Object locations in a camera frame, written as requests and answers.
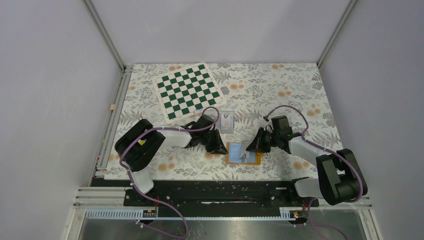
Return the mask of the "white card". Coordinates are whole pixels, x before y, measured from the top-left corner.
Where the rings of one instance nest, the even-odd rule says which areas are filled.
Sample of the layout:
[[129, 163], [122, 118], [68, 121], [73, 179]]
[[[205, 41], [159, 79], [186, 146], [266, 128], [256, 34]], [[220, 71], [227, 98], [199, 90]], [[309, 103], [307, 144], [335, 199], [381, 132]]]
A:
[[239, 153], [239, 158], [242, 160], [245, 160], [246, 158], [249, 157], [250, 152], [247, 150], [249, 146], [249, 142], [248, 141], [243, 141], [240, 144], [240, 153]]

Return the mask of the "clear plastic box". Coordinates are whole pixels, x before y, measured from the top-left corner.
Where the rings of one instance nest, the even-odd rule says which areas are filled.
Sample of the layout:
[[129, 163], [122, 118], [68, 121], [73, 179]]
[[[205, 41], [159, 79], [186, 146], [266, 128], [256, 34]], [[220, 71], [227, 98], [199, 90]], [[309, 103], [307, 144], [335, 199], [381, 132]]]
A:
[[[218, 116], [217, 111], [211, 108], [207, 109], [204, 114], [211, 117], [213, 120]], [[220, 110], [219, 120], [215, 126], [221, 134], [233, 134], [235, 131], [235, 119], [234, 111]]]

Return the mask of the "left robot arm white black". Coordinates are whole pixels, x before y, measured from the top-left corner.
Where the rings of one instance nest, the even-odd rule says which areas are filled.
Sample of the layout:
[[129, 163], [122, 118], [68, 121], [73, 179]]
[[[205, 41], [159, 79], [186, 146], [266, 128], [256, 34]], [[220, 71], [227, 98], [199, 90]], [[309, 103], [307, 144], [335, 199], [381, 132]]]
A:
[[138, 189], [136, 199], [148, 206], [155, 200], [148, 165], [160, 147], [186, 149], [197, 145], [203, 145], [209, 154], [228, 153], [216, 121], [206, 114], [180, 128], [154, 127], [147, 119], [141, 119], [115, 143], [114, 149], [118, 153], [119, 164], [129, 173], [131, 183]]

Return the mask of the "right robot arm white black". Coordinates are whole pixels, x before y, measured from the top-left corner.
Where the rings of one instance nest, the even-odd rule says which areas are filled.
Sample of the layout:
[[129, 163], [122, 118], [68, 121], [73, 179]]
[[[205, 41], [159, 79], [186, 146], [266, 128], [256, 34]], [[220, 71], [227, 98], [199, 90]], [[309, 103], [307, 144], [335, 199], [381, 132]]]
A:
[[269, 153], [272, 148], [298, 156], [313, 164], [317, 177], [297, 178], [290, 182], [287, 201], [301, 205], [307, 198], [323, 199], [334, 206], [353, 202], [366, 195], [368, 187], [352, 150], [331, 150], [294, 132], [285, 115], [273, 117], [271, 126], [260, 127], [245, 148], [252, 153]]

